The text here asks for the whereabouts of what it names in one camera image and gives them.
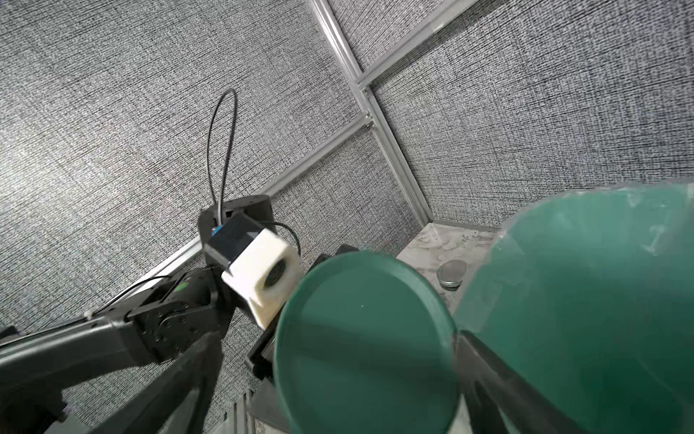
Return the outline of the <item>green jar lid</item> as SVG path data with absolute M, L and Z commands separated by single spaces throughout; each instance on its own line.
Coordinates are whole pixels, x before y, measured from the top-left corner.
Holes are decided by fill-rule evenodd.
M 311 269 L 285 305 L 274 382 L 294 433 L 445 433 L 455 323 L 415 269 L 368 251 Z

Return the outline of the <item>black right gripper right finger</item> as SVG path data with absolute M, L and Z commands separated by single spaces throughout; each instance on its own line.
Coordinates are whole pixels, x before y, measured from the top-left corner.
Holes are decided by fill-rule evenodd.
M 453 367 L 474 433 L 583 433 L 573 419 L 514 372 L 470 331 L 455 335 Z

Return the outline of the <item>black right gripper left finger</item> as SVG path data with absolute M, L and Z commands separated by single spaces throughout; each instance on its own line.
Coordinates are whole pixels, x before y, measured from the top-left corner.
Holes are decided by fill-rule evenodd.
M 208 333 L 94 433 L 201 433 L 222 367 L 222 339 Z

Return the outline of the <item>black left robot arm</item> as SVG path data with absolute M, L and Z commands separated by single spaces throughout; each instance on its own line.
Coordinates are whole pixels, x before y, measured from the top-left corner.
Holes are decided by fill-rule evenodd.
M 206 264 L 154 276 L 83 318 L 21 335 L 1 330 L 1 430 L 43 433 L 66 419 L 63 391 L 135 366 L 166 370 L 98 427 L 100 433 L 199 433 L 222 368 L 222 338 L 251 305 L 222 274 L 253 236 L 275 234 L 267 195 L 204 210 Z

